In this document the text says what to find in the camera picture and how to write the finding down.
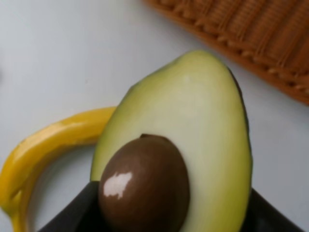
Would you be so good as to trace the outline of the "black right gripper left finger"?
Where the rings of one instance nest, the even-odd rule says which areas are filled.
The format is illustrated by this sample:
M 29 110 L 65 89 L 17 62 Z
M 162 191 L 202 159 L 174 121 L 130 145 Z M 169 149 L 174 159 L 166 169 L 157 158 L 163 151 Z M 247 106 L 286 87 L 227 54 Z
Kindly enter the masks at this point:
M 89 182 L 81 192 L 51 221 L 43 226 L 41 232 L 111 232 L 105 216 L 99 207 L 99 191 L 104 197 L 121 197 L 120 187 L 107 183 L 99 186 L 98 181 Z

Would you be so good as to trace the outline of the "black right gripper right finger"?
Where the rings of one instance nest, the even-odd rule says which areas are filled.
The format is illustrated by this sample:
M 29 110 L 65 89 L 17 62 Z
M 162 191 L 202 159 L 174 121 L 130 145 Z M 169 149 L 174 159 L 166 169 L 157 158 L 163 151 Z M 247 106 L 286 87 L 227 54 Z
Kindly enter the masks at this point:
M 302 232 L 303 229 L 292 222 L 255 189 L 245 189 L 246 214 L 241 232 Z

